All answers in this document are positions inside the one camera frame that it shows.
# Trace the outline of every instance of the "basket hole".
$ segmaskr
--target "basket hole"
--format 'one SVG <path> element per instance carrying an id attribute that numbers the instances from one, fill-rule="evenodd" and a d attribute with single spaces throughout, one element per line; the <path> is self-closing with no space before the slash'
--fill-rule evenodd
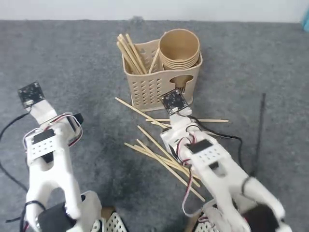
<path id="1" fill-rule="evenodd" d="M 185 87 L 187 85 L 187 82 L 193 80 L 192 75 L 181 75 L 181 76 L 175 76 L 174 78 L 170 79 L 169 82 L 174 83 L 176 88 L 185 90 Z"/>

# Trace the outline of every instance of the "cup rim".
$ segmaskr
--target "cup rim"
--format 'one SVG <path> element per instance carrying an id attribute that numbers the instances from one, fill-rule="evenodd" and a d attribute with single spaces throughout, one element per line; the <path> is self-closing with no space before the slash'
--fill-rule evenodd
<path id="1" fill-rule="evenodd" d="M 197 50 L 196 50 L 196 52 L 194 53 L 194 55 L 192 55 L 191 57 L 189 57 L 188 59 L 185 59 L 185 60 L 183 60 L 183 61 L 176 61 L 176 60 L 174 60 L 174 59 L 170 59 L 170 58 L 166 57 L 166 56 L 162 53 L 162 51 L 161 51 L 161 41 L 162 41 L 162 38 L 163 38 L 164 36 L 166 36 L 166 34 L 172 33 L 173 31 L 177 31 L 177 30 L 182 30 L 182 31 L 189 32 L 189 33 L 192 34 L 192 35 L 196 38 L 196 40 L 197 40 Z M 170 61 L 170 62 L 175 62 L 175 63 L 184 63 L 184 62 L 188 62 L 188 61 L 194 59 L 195 56 L 197 56 L 197 54 L 199 54 L 199 51 L 200 51 L 200 43 L 199 43 L 199 39 L 198 39 L 197 35 L 195 35 L 192 31 L 187 30 L 187 29 L 177 28 L 177 29 L 169 30 L 169 31 L 165 32 L 165 33 L 161 36 L 161 38 L 160 38 L 160 40 L 159 40 L 158 48 L 159 48 L 159 54 L 162 55 L 166 60 L 168 60 L 168 61 Z"/>

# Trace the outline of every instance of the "white wall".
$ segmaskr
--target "white wall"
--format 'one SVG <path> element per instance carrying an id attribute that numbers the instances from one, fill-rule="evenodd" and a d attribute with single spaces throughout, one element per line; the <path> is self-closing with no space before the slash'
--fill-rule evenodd
<path id="1" fill-rule="evenodd" d="M 0 0 L 0 19 L 300 22 L 309 0 Z"/>

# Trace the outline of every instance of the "black antenna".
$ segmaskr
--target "black antenna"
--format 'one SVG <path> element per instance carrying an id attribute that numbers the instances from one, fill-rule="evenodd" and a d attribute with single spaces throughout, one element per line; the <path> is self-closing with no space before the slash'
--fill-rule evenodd
<path id="1" fill-rule="evenodd" d="M 255 159 L 253 160 L 253 168 L 252 171 L 250 172 L 250 176 L 256 176 L 259 167 L 261 140 L 262 140 L 262 132 L 264 124 L 265 102 L 266 102 L 266 93 L 263 93 L 260 105 L 260 118 L 259 118 L 259 128 L 257 132 L 257 143 L 255 148 Z"/>

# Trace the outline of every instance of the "paper cup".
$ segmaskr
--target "paper cup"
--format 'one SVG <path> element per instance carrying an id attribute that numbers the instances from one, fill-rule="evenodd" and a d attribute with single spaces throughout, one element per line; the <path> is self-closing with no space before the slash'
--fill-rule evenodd
<path id="1" fill-rule="evenodd" d="M 159 42 L 160 57 L 172 64 L 186 64 L 199 55 L 198 37 L 186 29 L 174 29 L 166 32 Z"/>

